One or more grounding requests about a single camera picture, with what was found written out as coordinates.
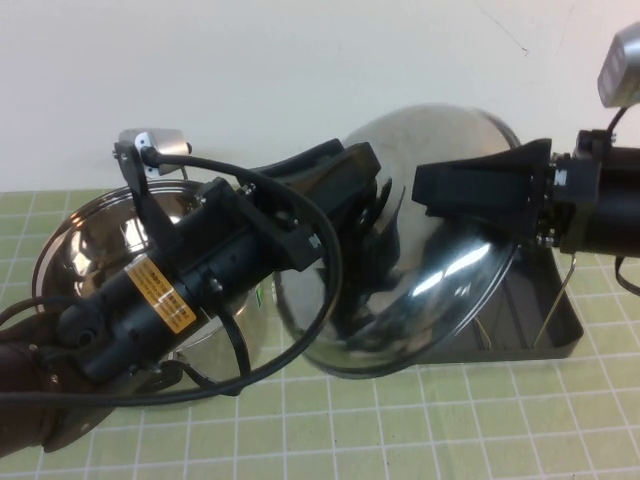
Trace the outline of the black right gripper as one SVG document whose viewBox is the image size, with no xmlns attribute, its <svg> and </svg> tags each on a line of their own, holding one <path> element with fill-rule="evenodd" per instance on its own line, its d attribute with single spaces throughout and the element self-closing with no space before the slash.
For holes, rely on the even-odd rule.
<svg viewBox="0 0 640 480">
<path fill-rule="evenodd" d="M 469 218 L 531 243 L 573 254 L 584 249 L 599 199 L 601 163 L 551 154 L 537 139 L 499 153 L 416 169 L 412 200 L 439 218 Z M 533 173 L 533 179 L 525 173 Z"/>
</svg>

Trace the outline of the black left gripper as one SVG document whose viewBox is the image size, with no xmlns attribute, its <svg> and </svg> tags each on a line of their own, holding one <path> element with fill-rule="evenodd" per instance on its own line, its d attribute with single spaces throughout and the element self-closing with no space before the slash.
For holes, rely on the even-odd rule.
<svg viewBox="0 0 640 480">
<path fill-rule="evenodd" d="M 375 187 L 380 163 L 368 142 L 345 147 L 328 140 L 285 160 L 253 168 L 251 180 L 281 181 L 339 221 Z M 192 209 L 175 224 L 172 274 L 181 280 L 262 280 L 303 271 L 321 258 L 308 223 L 285 226 L 275 196 L 247 196 L 225 180 L 183 181 Z"/>
</svg>

